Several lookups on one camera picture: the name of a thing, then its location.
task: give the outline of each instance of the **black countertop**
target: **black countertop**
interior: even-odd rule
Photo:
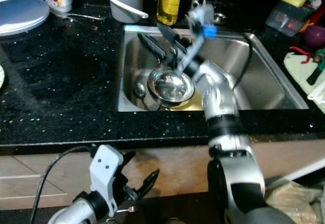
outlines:
[[[27,33],[1,38],[1,64],[6,73],[0,91],[1,154],[50,153],[91,143],[118,148],[206,144],[202,111],[115,110],[122,24],[113,19],[107,0],[96,4],[84,3],[74,11],[107,16],[104,21],[92,22],[98,30],[50,15]],[[238,21],[240,8],[220,5],[220,9],[235,13],[232,18],[229,14],[231,28],[231,20]],[[151,16],[139,25],[155,25]],[[260,19],[241,24],[255,28],[254,33],[292,81],[283,58],[295,39],[265,26]],[[298,85],[293,85],[305,98]],[[312,102],[306,102],[309,110],[240,111],[245,133],[277,135],[282,140],[324,138],[325,117]]]

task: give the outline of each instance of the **purple cup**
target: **purple cup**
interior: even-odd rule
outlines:
[[[325,28],[310,25],[304,33],[304,45],[311,51],[325,46]]]

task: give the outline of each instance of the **fork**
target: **fork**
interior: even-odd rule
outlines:
[[[132,213],[132,212],[136,212],[136,211],[138,211],[138,210],[139,210],[139,206],[136,205],[136,206],[130,206],[130,207],[128,207],[127,209],[117,210],[116,213],[118,213],[118,212],[124,212],[124,211],[127,211],[127,212]]]

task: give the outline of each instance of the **spoon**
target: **spoon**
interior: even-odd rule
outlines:
[[[88,24],[88,23],[85,23],[85,22],[79,21],[79,20],[77,20],[77,19],[75,19],[75,18],[72,18],[72,17],[66,16],[66,15],[63,15],[63,16],[62,16],[62,15],[58,14],[57,11],[54,10],[54,9],[52,9],[52,8],[50,9],[50,12],[53,13],[56,17],[58,17],[58,18],[60,18],[60,19],[69,19],[71,22],[72,22],[72,21],[77,22],[77,23],[79,23],[79,24],[81,24],[81,25],[83,25],[83,26],[85,26],[85,27],[87,27],[87,28],[91,28],[91,29],[93,29],[93,30],[97,30],[97,29],[98,29],[98,27],[95,26],[95,25],[92,25],[92,24]]]
[[[94,19],[94,20],[105,20],[106,17],[93,17],[93,16],[89,16],[89,15],[83,15],[83,14],[76,14],[76,13],[69,13],[69,12],[60,12],[56,9],[51,8],[51,11],[53,14],[60,16],[62,18],[64,17],[71,17],[71,16],[77,16],[77,17],[85,17],[85,18],[89,18],[89,19]]]
[[[146,89],[144,88],[142,83],[137,83],[134,88],[134,94],[137,98],[142,100],[142,103],[146,110],[149,110],[147,105],[144,103],[144,97],[146,96]]]

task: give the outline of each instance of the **metal utensil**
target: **metal utensil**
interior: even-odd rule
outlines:
[[[106,17],[93,17],[93,16],[83,15],[83,14],[60,12],[60,11],[55,10],[53,8],[51,8],[51,12],[54,13],[55,15],[57,15],[57,16],[60,16],[60,17],[76,16],[76,17],[84,17],[84,18],[89,18],[89,19],[94,19],[94,20],[105,20],[106,19]]]
[[[227,23],[227,17],[222,13],[214,14],[214,23],[218,25],[225,25]]]
[[[109,224],[120,224],[116,219],[114,218],[108,218],[105,220],[105,222],[101,223],[101,224],[104,224],[104,223],[109,223]]]
[[[148,89],[153,99],[167,108],[187,104],[194,94],[190,78],[169,68],[153,70],[148,77]]]
[[[136,212],[140,209],[140,207],[138,205],[136,206],[130,206],[128,207],[127,209],[123,209],[123,210],[117,210],[116,213],[119,213],[119,212],[129,212],[129,213],[132,213],[132,212]]]
[[[55,11],[53,9],[50,9],[50,12],[53,13],[56,17],[58,17],[60,19],[69,19],[70,21],[77,22],[77,23],[79,23],[79,24],[81,24],[83,26],[86,26],[87,28],[91,28],[91,29],[94,29],[94,30],[97,30],[98,29],[98,27],[95,26],[95,25],[92,25],[92,24],[89,24],[89,23],[85,23],[85,22],[81,22],[81,21],[79,21],[79,20],[77,20],[75,18],[72,18],[72,17],[69,17],[69,16],[65,16],[65,15],[60,16],[60,15],[57,14],[57,11]]]
[[[146,110],[149,110],[147,105],[144,103],[144,97],[146,96],[146,89],[142,83],[136,83],[136,86],[134,88],[134,94],[136,95],[137,98],[142,100],[142,104],[144,105],[144,108]]]

